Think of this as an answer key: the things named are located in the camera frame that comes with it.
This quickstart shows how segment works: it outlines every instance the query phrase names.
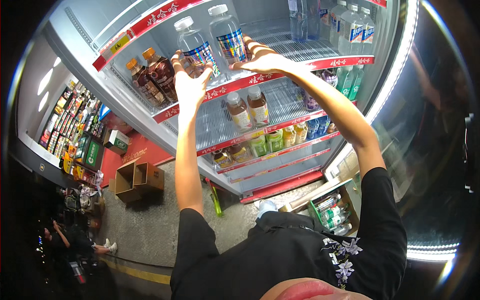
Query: floral print on shirt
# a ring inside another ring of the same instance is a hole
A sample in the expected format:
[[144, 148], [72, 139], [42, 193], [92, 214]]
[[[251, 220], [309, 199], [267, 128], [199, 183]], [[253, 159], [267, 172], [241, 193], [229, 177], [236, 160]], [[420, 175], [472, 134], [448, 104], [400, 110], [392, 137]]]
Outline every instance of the floral print on shirt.
[[357, 245], [357, 242], [360, 238], [351, 239], [350, 243], [347, 240], [342, 241], [340, 244], [336, 240], [332, 240], [331, 238], [324, 239], [325, 246], [330, 245], [328, 247], [322, 248], [320, 251], [324, 249], [331, 249], [333, 252], [329, 253], [328, 255], [332, 258], [332, 264], [338, 265], [339, 269], [336, 271], [337, 273], [335, 276], [338, 279], [338, 286], [341, 289], [345, 289], [348, 282], [348, 277], [355, 271], [353, 267], [353, 263], [348, 261], [348, 257], [350, 255], [356, 255], [363, 249]]

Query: green sign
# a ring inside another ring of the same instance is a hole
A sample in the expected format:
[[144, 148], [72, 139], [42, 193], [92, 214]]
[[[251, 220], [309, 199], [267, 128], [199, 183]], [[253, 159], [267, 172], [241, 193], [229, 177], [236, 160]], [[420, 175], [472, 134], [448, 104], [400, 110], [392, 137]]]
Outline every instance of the green sign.
[[96, 156], [98, 154], [99, 145], [95, 144], [94, 142], [90, 142], [90, 146], [88, 147], [86, 163], [95, 166], [96, 163]]

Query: yellow price tag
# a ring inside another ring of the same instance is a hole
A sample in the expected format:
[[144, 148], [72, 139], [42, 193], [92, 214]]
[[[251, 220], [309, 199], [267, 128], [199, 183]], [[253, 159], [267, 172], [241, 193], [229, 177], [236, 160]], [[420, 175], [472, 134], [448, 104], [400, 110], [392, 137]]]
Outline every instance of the yellow price tag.
[[267, 156], [262, 156], [262, 160], [270, 159], [270, 158], [273, 158], [275, 156], [276, 156], [276, 153], [272, 153], [272, 154], [267, 155]]
[[263, 130], [260, 130], [260, 131], [254, 132], [254, 133], [252, 133], [252, 138], [254, 138], [254, 137], [257, 137], [257, 136], [260, 136], [260, 135], [262, 135], [263, 133], [264, 133], [264, 131], [263, 131]]
[[121, 39], [116, 41], [112, 47], [110, 47], [110, 50], [112, 51], [112, 54], [115, 54], [118, 50], [120, 50], [123, 46], [127, 45], [128, 42], [130, 42], [130, 39], [128, 38], [127, 35], [124, 35]]

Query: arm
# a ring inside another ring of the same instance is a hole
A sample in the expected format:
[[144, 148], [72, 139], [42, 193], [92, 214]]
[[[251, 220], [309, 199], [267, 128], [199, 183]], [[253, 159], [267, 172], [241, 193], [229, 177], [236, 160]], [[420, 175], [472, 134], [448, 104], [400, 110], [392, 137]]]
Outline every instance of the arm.
[[57, 224], [57, 221], [53, 221], [53, 228], [56, 230], [56, 232], [61, 237], [61, 240], [65, 244], [65, 247], [70, 248], [70, 243], [68, 242], [67, 238], [63, 235], [62, 231], [60, 230], [60, 227]]
[[192, 208], [203, 215], [202, 185], [197, 166], [195, 120], [213, 72], [211, 63], [196, 79], [192, 79], [179, 62], [180, 51], [172, 57], [175, 69], [175, 90], [179, 100], [179, 137], [175, 159], [175, 190], [179, 209]]
[[318, 102], [345, 140], [352, 144], [357, 153], [362, 178], [375, 167], [385, 168], [373, 128], [341, 92], [310, 73], [304, 65], [284, 58], [266, 45], [254, 42], [248, 36], [245, 37], [245, 43], [253, 54], [253, 59], [249, 62], [234, 63], [230, 66], [232, 70], [277, 72], [289, 77]]

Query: forearm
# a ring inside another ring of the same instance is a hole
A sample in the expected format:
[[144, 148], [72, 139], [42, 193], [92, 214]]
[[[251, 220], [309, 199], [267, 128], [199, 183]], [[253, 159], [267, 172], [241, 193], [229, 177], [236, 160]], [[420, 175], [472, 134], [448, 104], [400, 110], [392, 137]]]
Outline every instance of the forearm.
[[179, 209], [193, 208], [203, 215], [202, 185], [197, 165], [195, 118], [179, 115], [179, 137], [175, 159], [175, 190]]
[[371, 126], [341, 92], [298, 64], [287, 65], [282, 73], [304, 88], [328, 114], [345, 140], [354, 148], [377, 145]]
[[60, 235], [61, 240], [63, 241], [63, 243], [65, 244], [65, 246], [66, 246], [67, 248], [70, 248], [70, 243], [68, 242], [67, 238], [63, 235], [62, 231], [61, 231], [61, 230], [57, 230], [57, 233]]

